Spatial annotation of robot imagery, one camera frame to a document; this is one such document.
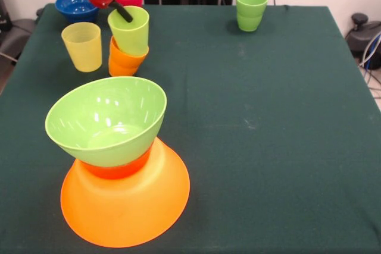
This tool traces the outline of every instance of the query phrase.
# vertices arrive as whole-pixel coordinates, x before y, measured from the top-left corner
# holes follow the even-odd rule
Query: table
[[[48,5],[0,97],[0,253],[379,253],[381,116],[325,7],[268,7],[255,33],[234,7],[146,6],[150,52],[137,76],[163,87],[159,137],[188,167],[188,205],[166,233],[106,249],[60,210],[73,159],[45,134],[80,73]]]

